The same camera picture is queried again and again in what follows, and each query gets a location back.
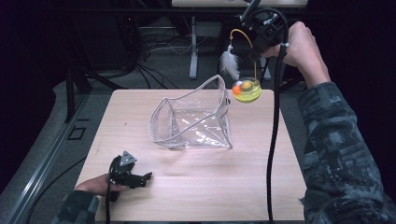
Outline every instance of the transparent plastic bag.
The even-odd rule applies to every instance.
[[[203,90],[216,79],[217,90]],[[219,75],[183,96],[165,97],[151,116],[150,139],[169,148],[233,147],[228,104],[228,92]]]

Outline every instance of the person's hand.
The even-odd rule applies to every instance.
[[[262,56],[279,54],[280,45],[269,48]],[[326,64],[320,55],[318,44],[311,30],[303,22],[294,23],[289,29],[289,46],[283,62],[298,67],[308,88],[330,81]]]
[[[99,175],[93,179],[89,179],[75,187],[75,190],[83,190],[94,195],[105,196],[107,191],[107,180],[108,175]],[[126,186],[123,185],[110,185],[110,191],[121,191],[127,189]]]

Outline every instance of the feather toy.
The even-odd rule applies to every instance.
[[[231,75],[233,80],[239,79],[239,71],[238,71],[238,56],[231,53],[233,46],[231,44],[228,46],[228,49],[224,51],[220,56],[220,70],[222,72],[228,73]]]

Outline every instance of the patterned sleeve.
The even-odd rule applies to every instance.
[[[394,223],[356,115],[336,85],[320,84],[304,92],[298,103],[307,129],[306,223]]]
[[[99,199],[86,191],[75,190],[66,199],[51,223],[95,223]]]

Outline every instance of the person's arm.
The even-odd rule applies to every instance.
[[[380,173],[357,118],[331,82],[318,45],[302,22],[290,27],[284,62],[297,66],[308,91],[298,102],[307,129],[304,149],[304,217],[307,223],[395,221],[384,207]],[[279,47],[264,56],[276,56]]]
[[[95,223],[99,204],[96,195],[106,196],[108,175],[99,175],[75,187],[51,223]],[[126,189],[125,186],[111,185],[111,191]]]

